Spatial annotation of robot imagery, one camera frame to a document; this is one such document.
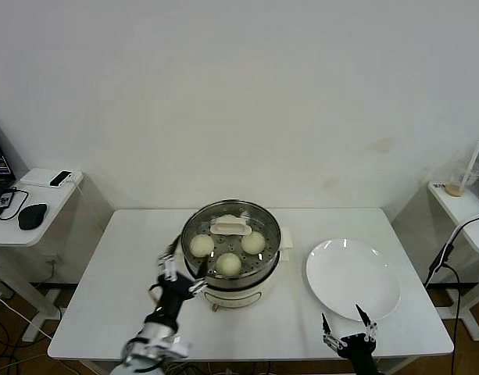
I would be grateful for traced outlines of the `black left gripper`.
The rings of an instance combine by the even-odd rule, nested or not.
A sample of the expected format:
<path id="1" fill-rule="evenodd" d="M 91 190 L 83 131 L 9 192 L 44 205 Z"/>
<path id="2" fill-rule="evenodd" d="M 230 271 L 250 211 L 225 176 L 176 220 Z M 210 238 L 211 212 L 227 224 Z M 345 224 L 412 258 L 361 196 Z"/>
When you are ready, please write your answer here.
<path id="1" fill-rule="evenodd" d="M 158 280 L 148 289 L 149 295 L 156 301 L 155 312 L 163 316 L 178 316 L 184 301 L 192 299 L 193 294 L 202 292 L 207 286 L 207 260 L 201 262 L 194 283 L 177 272 L 174 255 L 178 244 L 179 237 L 176 237 L 158 257 Z"/>

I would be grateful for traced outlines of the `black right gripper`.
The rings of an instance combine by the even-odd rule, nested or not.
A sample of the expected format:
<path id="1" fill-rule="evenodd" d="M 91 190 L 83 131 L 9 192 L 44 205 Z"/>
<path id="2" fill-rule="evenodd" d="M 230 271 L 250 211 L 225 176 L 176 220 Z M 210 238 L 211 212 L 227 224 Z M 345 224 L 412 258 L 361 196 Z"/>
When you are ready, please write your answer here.
<path id="1" fill-rule="evenodd" d="M 323 342 L 331 349 L 337 349 L 338 355 L 350 361 L 354 370 L 376 370 L 377 364 L 373 359 L 373 352 L 377 347 L 377 323 L 372 321 L 359 305 L 356 305 L 358 314 L 366 328 L 365 334 L 353 334 L 337 339 L 332 333 L 323 313 L 322 332 Z"/>

